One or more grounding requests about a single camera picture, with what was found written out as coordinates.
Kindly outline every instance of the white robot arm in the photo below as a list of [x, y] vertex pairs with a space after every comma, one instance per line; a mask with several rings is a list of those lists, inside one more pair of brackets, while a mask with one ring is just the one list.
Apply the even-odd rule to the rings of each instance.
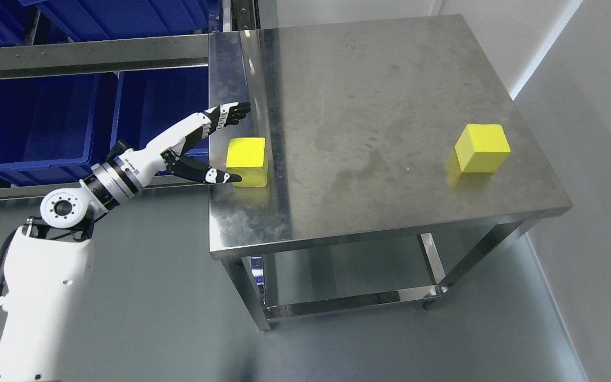
[[[12, 232], [0, 251], [0, 307], [8, 313], [0, 340], [0, 382], [61, 380], [58, 353], [88, 281], [94, 223], [150, 184], [158, 171], [206, 184], [241, 181], [184, 154], [214, 131], [250, 111], [234, 102], [194, 113], [133, 150], [119, 141], [78, 188], [47, 194], [39, 211]], [[49, 238], [52, 228], [65, 235]], [[71, 241], [61, 241], [71, 236]], [[2, 296], [4, 282], [8, 294]]]

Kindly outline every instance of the table leg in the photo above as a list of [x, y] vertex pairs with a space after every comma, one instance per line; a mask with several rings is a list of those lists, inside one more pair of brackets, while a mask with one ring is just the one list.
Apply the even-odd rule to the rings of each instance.
[[235, 285], [237, 293], [240, 293], [251, 318], [254, 319], [256, 326], [261, 331], [269, 331], [270, 324], [265, 318], [264, 302], [256, 285], [253, 276], [250, 276], [250, 267], [245, 264], [243, 258], [227, 259], [221, 261], [225, 271], [228, 272], [230, 280]]
[[[466, 256], [459, 261], [454, 268], [444, 276], [442, 281], [439, 281], [441, 292], [447, 294], [449, 290], [457, 283], [468, 271], [473, 269], [475, 264], [481, 261], [485, 256], [493, 252], [504, 251], [511, 246], [519, 237], [526, 234], [529, 228], [533, 227], [534, 223], [538, 222], [535, 217], [524, 222], [500, 223], [495, 225], [478, 244], [471, 249]], [[427, 301], [424, 303], [424, 308], [436, 307], [440, 304], [443, 298], [439, 300]]]

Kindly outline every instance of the yellow foam block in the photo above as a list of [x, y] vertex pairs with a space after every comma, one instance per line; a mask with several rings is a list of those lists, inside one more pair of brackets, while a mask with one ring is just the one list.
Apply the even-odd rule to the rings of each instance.
[[233, 183], [236, 187], [267, 186], [265, 138], [233, 138], [230, 140], [225, 167], [228, 172], [242, 177], [242, 181]]
[[461, 172], [496, 172], [511, 154], [500, 124], [467, 124], [454, 149]]

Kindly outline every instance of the gray floor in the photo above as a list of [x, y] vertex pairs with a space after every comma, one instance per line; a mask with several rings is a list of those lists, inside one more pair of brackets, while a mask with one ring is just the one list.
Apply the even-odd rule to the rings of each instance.
[[[0, 204], [0, 245], [36, 208]], [[486, 258], [438, 309], [378, 307], [258, 332], [208, 255], [207, 211], [205, 188], [162, 189], [99, 223], [94, 274], [66, 343], [66, 380], [583, 380], [526, 241]], [[399, 261], [401, 244], [393, 246]], [[307, 298], [321, 285], [370, 288], [375, 275], [405, 282], [406, 269], [379, 265], [387, 245], [369, 248], [376, 272], [338, 272], [350, 259], [334, 250], [316, 262], [335, 265], [328, 280], [282, 266], [280, 283], [293, 281], [286, 292]], [[0, 334], [4, 321], [0, 311]]]

